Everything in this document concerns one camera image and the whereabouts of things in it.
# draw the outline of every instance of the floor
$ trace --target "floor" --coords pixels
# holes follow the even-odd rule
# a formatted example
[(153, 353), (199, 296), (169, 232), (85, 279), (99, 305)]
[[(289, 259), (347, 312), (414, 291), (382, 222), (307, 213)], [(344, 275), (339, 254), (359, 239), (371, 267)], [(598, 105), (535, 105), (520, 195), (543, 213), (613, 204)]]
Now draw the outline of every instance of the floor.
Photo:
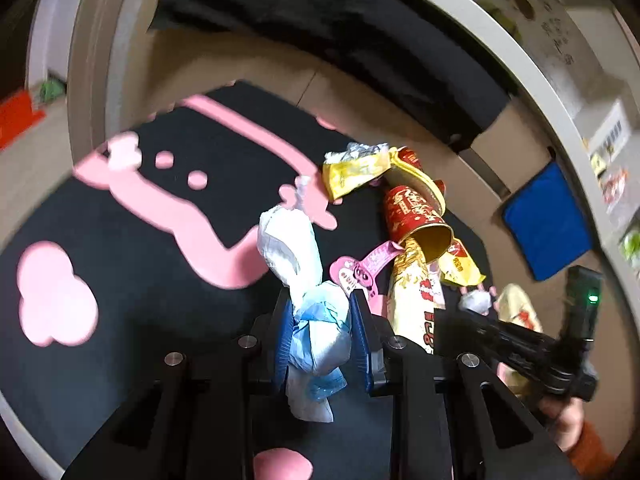
[[(368, 87), (294, 48), (258, 38), (192, 31), (145, 33), (130, 60), (130, 96), (123, 99), (121, 128), (189, 94), (244, 78), (302, 109), (321, 116), (357, 140), (407, 144), (417, 151), (432, 178), (447, 184), (447, 207), (484, 240), (498, 289), (518, 283), (529, 293), (545, 331), (561, 325), (564, 273), (534, 282), (497, 211), (502, 199), (460, 157)], [(478, 137), (474, 151), (509, 191), (515, 191), (547, 162), (548, 138), (542, 122), (519, 100)], [(526, 156), (504, 156), (526, 153)], [(57, 102), (47, 119), (0, 153), (0, 247), (29, 213), (70, 171), (66, 106)], [(577, 263), (601, 269), (589, 252)], [(633, 341), (625, 309), (606, 286), (592, 362), (600, 391), (587, 406), (608, 449), (622, 450), (633, 427), (635, 371)]]

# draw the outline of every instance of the black cloth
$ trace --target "black cloth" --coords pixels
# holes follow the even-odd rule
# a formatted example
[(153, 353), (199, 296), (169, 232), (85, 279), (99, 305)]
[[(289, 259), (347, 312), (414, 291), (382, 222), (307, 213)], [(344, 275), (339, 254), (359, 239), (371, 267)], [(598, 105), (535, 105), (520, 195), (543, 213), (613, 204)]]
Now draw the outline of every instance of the black cloth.
[(423, 0), (159, 0), (153, 28), (231, 30), (329, 61), (453, 150), (471, 146), (516, 92), (469, 35)]
[[(350, 140), (242, 82), (208, 96), (291, 143), (316, 164), (325, 152), (342, 150)], [(142, 176), (195, 204), (227, 247), (280, 201), (278, 188), (296, 176), (271, 152), (188, 108), (176, 108), (134, 130), (140, 136)], [(162, 150), (174, 154), (170, 170), (155, 166), (155, 155)], [(193, 170), (208, 174), (204, 190), (186, 185)], [(342, 205), (328, 206), (337, 229), (314, 225), (325, 279), (338, 257), (362, 258), (386, 240), (381, 206), (382, 194), (368, 186), (345, 197)], [(481, 241), (463, 224), (454, 224), (459, 221), (452, 214), (447, 220), (458, 226), (456, 233), (488, 274)], [(41, 348), (20, 327), (17, 264), (25, 249), (41, 240), (66, 251), (75, 274), (97, 300), (96, 330), (80, 346), (53, 342)], [(381, 294), (387, 291), (390, 267), (378, 276)], [(8, 356), (0, 367), (0, 390), (36, 441), (66, 467), (152, 364), (170, 351), (195, 356), (246, 333), (256, 316), (273, 309), (280, 286), (270, 272), (241, 290), (209, 285), (187, 263), (171, 234), (133, 215), (108, 190), (71, 177), (34, 211), (0, 255), (0, 351)], [(298, 450), (314, 464), (318, 479), (387, 478), (392, 402), (370, 399), (352, 364), (343, 372), (350, 384), (331, 399), (334, 424), (294, 419), (283, 398), (254, 399), (256, 451), (278, 446)]]

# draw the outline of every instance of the red and gold cup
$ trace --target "red and gold cup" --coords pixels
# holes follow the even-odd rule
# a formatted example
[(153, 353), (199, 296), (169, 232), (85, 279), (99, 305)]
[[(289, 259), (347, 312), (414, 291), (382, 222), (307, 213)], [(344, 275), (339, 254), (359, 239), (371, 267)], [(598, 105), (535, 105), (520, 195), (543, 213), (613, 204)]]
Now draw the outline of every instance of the red and gold cup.
[(398, 243), (411, 236), (427, 263), (441, 257), (453, 241), (453, 230), (415, 189), (396, 186), (385, 196), (385, 217), (390, 238)]
[(425, 197), (427, 202), (439, 215), (445, 211), (444, 183), (431, 180), (424, 173), (420, 159), (410, 148), (391, 148), (389, 150), (391, 168), (385, 173), (385, 178), (391, 187), (409, 186), (418, 194)]

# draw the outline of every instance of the orange sleeve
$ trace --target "orange sleeve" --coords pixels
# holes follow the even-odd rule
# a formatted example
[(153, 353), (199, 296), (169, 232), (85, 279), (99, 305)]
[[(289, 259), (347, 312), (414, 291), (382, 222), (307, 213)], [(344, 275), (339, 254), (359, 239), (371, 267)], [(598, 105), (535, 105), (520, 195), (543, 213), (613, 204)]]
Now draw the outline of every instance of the orange sleeve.
[(586, 480), (600, 480), (613, 466), (614, 458), (605, 451), (594, 427), (584, 421), (580, 439), (567, 454), (578, 473)]

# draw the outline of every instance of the green object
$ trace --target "green object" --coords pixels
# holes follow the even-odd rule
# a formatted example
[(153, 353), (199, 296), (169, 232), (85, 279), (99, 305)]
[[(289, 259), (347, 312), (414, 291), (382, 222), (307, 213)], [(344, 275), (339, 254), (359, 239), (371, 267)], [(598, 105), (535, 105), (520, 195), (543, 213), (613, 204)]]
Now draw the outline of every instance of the green object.
[(40, 101), (48, 104), (65, 94), (65, 85), (55, 78), (49, 78), (40, 87)]
[(640, 259), (640, 231), (631, 231), (622, 240), (622, 253), (630, 262)]

